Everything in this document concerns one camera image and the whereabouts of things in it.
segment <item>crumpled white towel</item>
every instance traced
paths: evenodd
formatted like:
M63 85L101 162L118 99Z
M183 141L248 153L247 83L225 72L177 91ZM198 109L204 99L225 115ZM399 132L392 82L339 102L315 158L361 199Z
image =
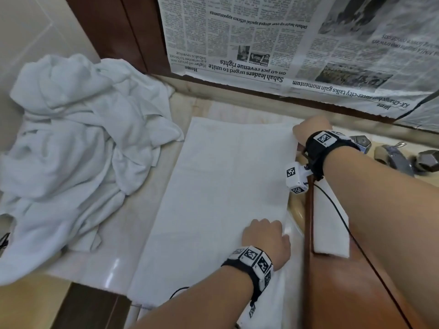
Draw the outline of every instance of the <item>crumpled white towel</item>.
M285 222L285 165L295 160L291 125L238 125L193 117L127 296L147 308L217 270L257 218ZM273 274L238 323L280 329L285 272Z
M143 184L160 146L184 138L171 120L172 93L123 60L45 56L23 67L11 91L23 124L0 156L0 214L16 221L0 285L66 244L96 247L96 227Z

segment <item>hand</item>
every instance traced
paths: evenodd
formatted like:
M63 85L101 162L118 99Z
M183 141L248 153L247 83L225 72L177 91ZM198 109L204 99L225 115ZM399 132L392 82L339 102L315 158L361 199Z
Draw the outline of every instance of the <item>hand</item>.
M307 139L315 132L331 129L332 126L327 118L325 118L323 115L316 115L294 126L293 133L299 141L299 144L305 146Z
M282 236L282 223L268 219L253 219L242 233L242 245L262 249L270 258L274 271L279 270L290 259L291 244L288 235Z

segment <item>wristband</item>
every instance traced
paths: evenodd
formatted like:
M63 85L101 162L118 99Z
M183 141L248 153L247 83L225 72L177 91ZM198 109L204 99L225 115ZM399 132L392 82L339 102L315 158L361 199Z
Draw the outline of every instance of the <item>wristband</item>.
M253 295L250 301L250 318L255 312L255 302L268 286L273 274L273 265L269 256L254 246L243 246L236 249L221 265L229 265L247 273L253 282Z
M348 136L332 130L315 132L306 141L304 156L316 180L323 178L323 163L327 155L341 146L350 146L360 151L360 148Z

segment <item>wall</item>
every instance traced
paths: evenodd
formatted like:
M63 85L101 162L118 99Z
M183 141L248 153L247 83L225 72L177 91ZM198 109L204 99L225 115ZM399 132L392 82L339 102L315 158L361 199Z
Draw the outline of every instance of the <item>wall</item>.
M14 142L22 111L8 92L26 62L46 54L99 56L65 0L0 0L0 151Z

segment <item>marble countertop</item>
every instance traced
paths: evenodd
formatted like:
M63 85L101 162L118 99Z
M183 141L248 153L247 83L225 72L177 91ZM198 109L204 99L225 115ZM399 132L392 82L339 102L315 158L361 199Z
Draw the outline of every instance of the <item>marble countertop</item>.
M186 134L192 116L240 124L289 123L302 119L248 109L226 103L184 96L175 93L170 99L173 121ZM398 140L351 131L335 130L346 135L366 135L370 140L396 144ZM125 295L137 268L146 240L154 224L162 196L183 143L169 143L162 147L157 167L151 169L146 182L124 205L99 227L102 243L92 253L68 251L46 264L42 270L49 275L64 278L98 289ZM428 149L409 143L410 151Z

